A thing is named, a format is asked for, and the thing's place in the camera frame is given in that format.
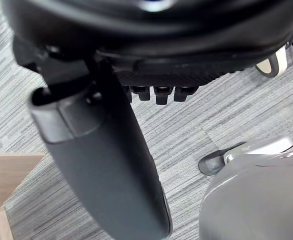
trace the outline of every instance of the floor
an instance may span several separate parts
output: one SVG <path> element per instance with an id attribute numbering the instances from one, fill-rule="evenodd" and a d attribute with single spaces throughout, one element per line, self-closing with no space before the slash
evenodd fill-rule
<path id="1" fill-rule="evenodd" d="M 26 100 L 43 85 L 14 61 L 12 31 L 0 9 L 0 152 L 45 152 Z M 275 79 L 254 68 L 201 87 L 185 103 L 166 106 L 134 97 L 132 107 L 155 159 L 173 218 L 172 240 L 197 240 L 201 199 L 210 178 L 199 173 L 204 155 L 257 137 L 293 138 L 293 51 Z M 5 203 L 15 240 L 111 239 L 87 214 L 49 154 Z"/>

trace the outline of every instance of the chair caster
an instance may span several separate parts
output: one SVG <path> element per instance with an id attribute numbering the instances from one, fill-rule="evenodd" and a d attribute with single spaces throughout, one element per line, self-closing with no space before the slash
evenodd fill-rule
<path id="1" fill-rule="evenodd" d="M 224 150 L 215 151 L 200 160 L 198 169 L 206 176 L 216 175 L 240 155 L 273 155 L 293 149 L 293 140 L 288 136 L 276 136 L 240 142 Z"/>
<path id="2" fill-rule="evenodd" d="M 281 47 L 269 58 L 255 65 L 255 68 L 265 77 L 274 78 L 288 68 L 286 46 Z"/>
<path id="3" fill-rule="evenodd" d="M 239 142 L 233 147 L 210 153 L 198 162 L 198 169 L 202 174 L 206 176 L 216 175 L 226 165 L 224 160 L 224 154 L 245 143 L 246 142 Z"/>

